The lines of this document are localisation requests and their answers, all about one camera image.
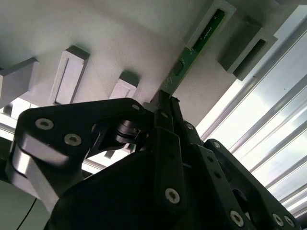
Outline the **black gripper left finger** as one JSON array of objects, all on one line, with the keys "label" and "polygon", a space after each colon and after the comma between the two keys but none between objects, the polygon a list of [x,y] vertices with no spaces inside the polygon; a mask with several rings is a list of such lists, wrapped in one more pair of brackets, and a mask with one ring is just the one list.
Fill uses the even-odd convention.
[{"label": "black gripper left finger", "polygon": [[172,212],[186,207],[179,136],[178,99],[159,91],[147,110],[136,100],[73,103],[27,109],[17,120],[6,163],[8,181],[44,201],[52,210],[81,181],[83,161],[102,151],[134,144],[155,157],[153,194]]}]

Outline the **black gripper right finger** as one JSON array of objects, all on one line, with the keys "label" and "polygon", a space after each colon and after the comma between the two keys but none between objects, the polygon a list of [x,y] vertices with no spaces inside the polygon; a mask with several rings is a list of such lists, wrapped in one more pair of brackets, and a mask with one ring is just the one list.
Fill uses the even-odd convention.
[{"label": "black gripper right finger", "polygon": [[300,223],[217,140],[202,141],[170,98],[184,163],[190,166],[205,230],[299,230]]}]

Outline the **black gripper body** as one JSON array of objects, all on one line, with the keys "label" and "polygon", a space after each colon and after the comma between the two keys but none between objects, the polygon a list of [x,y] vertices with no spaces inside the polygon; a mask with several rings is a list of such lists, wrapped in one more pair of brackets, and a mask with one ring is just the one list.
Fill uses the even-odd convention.
[{"label": "black gripper body", "polygon": [[49,230],[198,230],[193,206],[186,211],[165,190],[179,188],[180,154],[131,154],[73,186],[52,211]]}]

